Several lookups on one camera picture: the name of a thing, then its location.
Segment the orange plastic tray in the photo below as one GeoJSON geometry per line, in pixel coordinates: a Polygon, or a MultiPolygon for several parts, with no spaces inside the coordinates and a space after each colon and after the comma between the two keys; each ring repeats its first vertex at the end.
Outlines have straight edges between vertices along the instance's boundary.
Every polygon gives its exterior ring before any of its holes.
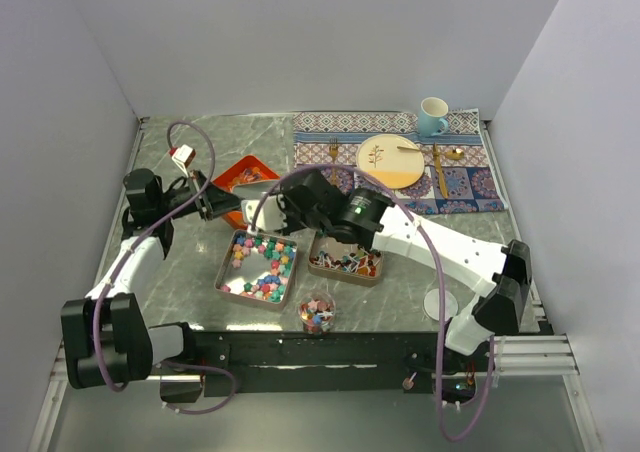
{"type": "Polygon", "coordinates": [[[254,155],[246,155],[218,175],[213,183],[231,192],[235,186],[278,179],[279,175],[254,155]]]}

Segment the tin of star candies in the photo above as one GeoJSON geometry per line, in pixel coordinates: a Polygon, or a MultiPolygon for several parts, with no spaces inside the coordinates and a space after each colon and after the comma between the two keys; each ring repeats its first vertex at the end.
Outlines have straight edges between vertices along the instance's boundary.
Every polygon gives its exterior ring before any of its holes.
{"type": "Polygon", "coordinates": [[[231,302],[281,312],[293,290],[297,262],[295,241],[236,230],[214,287],[231,302]]]}

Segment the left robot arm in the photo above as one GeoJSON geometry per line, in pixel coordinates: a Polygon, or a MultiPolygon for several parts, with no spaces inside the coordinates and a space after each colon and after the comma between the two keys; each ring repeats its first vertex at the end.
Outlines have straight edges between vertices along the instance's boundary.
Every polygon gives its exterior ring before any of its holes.
{"type": "Polygon", "coordinates": [[[147,327],[137,297],[168,255],[173,219],[193,213],[207,218],[210,180],[194,171],[164,188],[151,170],[135,169],[123,184],[128,205],[121,216],[119,253],[84,298],[61,310],[67,376],[75,389],[106,385],[119,392],[147,378],[162,361],[184,374],[199,360],[189,326],[147,327]]]}

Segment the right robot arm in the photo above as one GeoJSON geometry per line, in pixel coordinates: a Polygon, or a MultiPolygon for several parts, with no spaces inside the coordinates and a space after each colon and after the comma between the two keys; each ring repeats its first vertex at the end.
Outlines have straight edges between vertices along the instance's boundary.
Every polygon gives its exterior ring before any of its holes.
{"type": "Polygon", "coordinates": [[[531,251],[524,242],[483,241],[412,213],[391,191],[357,188],[350,193],[331,184],[320,169],[306,166],[264,188],[252,198],[225,195],[243,215],[251,235],[289,235],[310,229],[344,244],[395,254],[451,277],[474,294],[448,321],[438,359],[460,370],[492,336],[520,331],[532,283],[531,251]]]}

